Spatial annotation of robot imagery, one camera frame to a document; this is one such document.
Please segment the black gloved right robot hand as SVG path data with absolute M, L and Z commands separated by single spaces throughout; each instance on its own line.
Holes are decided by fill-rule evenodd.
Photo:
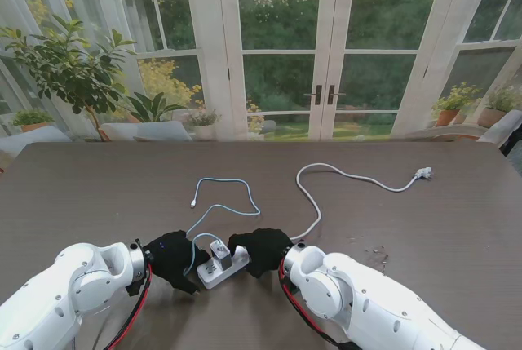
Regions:
M 257 279 L 269 271 L 277 270 L 294 243 L 280 229 L 257 228 L 252 233 L 233 234 L 228 249 L 234 255 L 238 246 L 244 247 L 250 257 L 246 271 Z

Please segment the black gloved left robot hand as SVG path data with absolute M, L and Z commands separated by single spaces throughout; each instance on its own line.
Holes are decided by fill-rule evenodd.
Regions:
M 178 230 L 165 233 L 144 246 L 153 273 L 168 281 L 174 289 L 190 295 L 200 288 L 190 281 L 185 270 L 206 263 L 210 256 L 187 239 L 186 232 Z

